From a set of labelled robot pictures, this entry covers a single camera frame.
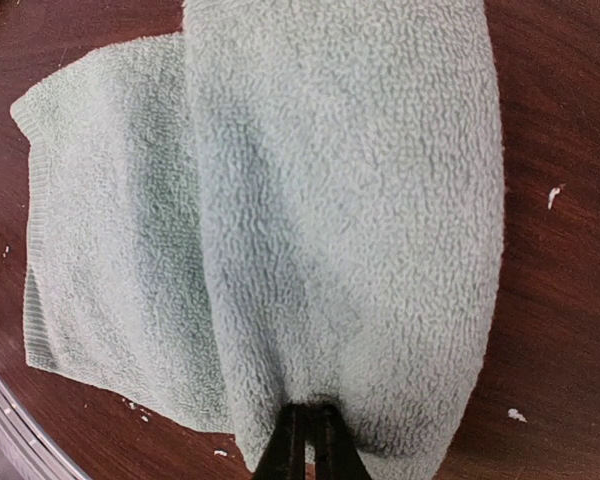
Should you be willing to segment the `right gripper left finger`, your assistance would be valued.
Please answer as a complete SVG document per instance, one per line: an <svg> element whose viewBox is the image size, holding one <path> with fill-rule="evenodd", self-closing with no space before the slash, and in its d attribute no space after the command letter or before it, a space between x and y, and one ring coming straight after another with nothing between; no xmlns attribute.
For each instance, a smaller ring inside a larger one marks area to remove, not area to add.
<svg viewBox="0 0 600 480"><path fill-rule="evenodd" d="M285 406L252 480L304 480L306 441L306 408L296 404Z"/></svg>

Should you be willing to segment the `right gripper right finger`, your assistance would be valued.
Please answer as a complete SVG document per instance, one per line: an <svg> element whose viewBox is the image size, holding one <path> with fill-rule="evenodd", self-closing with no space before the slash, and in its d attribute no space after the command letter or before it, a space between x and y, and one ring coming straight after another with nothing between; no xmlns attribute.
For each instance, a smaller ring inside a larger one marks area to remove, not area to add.
<svg viewBox="0 0 600 480"><path fill-rule="evenodd" d="M342 415L333 405L314 410L316 478L371 480Z"/></svg>

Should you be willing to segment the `green panda towel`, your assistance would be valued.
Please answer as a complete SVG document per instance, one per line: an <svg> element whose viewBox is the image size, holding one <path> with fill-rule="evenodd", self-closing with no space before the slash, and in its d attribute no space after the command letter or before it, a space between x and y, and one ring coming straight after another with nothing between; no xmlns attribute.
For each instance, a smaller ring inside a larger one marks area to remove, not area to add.
<svg viewBox="0 0 600 480"><path fill-rule="evenodd" d="M476 385L504 167L480 1L188 1L11 107L33 368L230 433L332 403L430 479Z"/></svg>

